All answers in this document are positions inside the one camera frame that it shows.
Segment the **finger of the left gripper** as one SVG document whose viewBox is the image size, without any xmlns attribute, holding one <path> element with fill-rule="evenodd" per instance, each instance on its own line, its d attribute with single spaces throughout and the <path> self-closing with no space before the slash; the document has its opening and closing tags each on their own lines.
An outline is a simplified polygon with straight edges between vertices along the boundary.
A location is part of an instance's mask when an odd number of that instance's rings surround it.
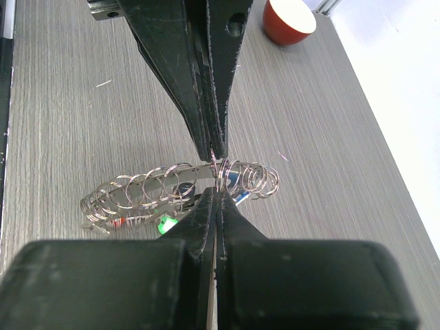
<svg viewBox="0 0 440 330">
<path fill-rule="evenodd" d="M 228 102 L 252 1 L 207 1 L 208 127 L 215 157 L 228 156 Z"/>
</svg>

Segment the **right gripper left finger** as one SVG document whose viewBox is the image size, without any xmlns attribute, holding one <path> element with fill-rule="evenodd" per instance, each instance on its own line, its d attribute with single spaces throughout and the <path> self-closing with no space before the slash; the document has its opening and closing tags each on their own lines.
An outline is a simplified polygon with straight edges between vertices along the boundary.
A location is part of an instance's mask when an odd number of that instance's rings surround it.
<svg viewBox="0 0 440 330">
<path fill-rule="evenodd" d="M 25 245 L 1 282 L 2 329 L 210 329 L 215 192 L 156 240 Z"/>
</svg>

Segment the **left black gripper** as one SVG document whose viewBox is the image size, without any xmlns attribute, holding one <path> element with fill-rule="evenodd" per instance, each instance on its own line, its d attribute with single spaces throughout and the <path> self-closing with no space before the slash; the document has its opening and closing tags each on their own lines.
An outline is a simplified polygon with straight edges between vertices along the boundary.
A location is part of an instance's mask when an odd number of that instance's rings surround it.
<svg viewBox="0 0 440 330">
<path fill-rule="evenodd" d="M 181 113 L 199 159 L 211 158 L 185 1 L 87 0 L 97 21 L 125 16 L 144 60 Z"/>
</svg>

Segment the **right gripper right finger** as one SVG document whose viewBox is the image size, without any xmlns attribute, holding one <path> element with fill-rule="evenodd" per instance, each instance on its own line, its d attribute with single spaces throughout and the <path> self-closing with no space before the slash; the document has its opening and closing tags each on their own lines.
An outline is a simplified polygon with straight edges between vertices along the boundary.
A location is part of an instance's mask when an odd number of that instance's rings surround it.
<svg viewBox="0 0 440 330">
<path fill-rule="evenodd" d="M 280 240 L 216 196 L 220 329 L 417 329 L 397 261 L 382 244 Z"/>
</svg>

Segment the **green key tag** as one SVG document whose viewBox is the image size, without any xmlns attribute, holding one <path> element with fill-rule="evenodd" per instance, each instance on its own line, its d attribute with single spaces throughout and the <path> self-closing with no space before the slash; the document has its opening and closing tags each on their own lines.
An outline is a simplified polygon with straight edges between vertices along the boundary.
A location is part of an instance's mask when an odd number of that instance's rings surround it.
<svg viewBox="0 0 440 330">
<path fill-rule="evenodd" d="M 178 223 L 178 220 L 164 214 L 160 217 L 157 229 L 161 235 L 166 234 L 172 227 Z"/>
</svg>

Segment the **red key tag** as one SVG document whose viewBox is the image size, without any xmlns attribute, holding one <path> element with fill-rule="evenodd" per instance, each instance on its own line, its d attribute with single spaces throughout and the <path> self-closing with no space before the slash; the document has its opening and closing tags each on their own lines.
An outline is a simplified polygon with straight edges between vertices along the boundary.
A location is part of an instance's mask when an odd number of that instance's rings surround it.
<svg viewBox="0 0 440 330">
<path fill-rule="evenodd" d="M 125 218 L 118 218 L 109 222 L 112 228 L 120 228 L 124 223 Z"/>
</svg>

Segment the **blue key tag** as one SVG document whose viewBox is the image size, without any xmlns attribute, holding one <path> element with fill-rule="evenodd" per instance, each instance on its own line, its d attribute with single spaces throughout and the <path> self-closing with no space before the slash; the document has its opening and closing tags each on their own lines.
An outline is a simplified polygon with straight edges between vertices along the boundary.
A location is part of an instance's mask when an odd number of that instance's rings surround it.
<svg viewBox="0 0 440 330">
<path fill-rule="evenodd" d="M 230 174 L 228 175 L 226 188 L 230 193 L 232 199 L 234 200 L 236 206 L 245 201 L 250 196 L 250 193 L 241 186 L 241 180 L 241 174 L 237 172 L 230 172 Z"/>
</svg>

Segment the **black key tag with key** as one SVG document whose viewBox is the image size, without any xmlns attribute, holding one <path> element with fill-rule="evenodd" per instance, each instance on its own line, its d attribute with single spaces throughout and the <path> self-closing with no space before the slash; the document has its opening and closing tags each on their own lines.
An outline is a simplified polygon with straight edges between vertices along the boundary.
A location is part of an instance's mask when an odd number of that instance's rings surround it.
<svg viewBox="0 0 440 330">
<path fill-rule="evenodd" d="M 190 201 L 195 197 L 195 186 L 190 182 L 184 182 L 175 186 L 173 192 L 177 195 L 174 202 Z"/>
</svg>

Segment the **large silver keyring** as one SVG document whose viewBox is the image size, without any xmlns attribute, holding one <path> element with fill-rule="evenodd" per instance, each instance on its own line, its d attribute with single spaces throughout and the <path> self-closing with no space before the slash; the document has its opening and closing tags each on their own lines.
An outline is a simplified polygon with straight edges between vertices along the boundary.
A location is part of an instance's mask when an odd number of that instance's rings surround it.
<svg viewBox="0 0 440 330">
<path fill-rule="evenodd" d="M 198 166 L 182 162 L 147 173 L 118 175 L 80 200 L 87 219 L 84 227 L 111 234 L 118 228 L 156 223 L 159 233 L 165 234 L 197 204 L 204 184 L 226 191 L 240 204 L 274 196 L 280 177 L 273 168 L 237 159 L 214 159 Z"/>
</svg>

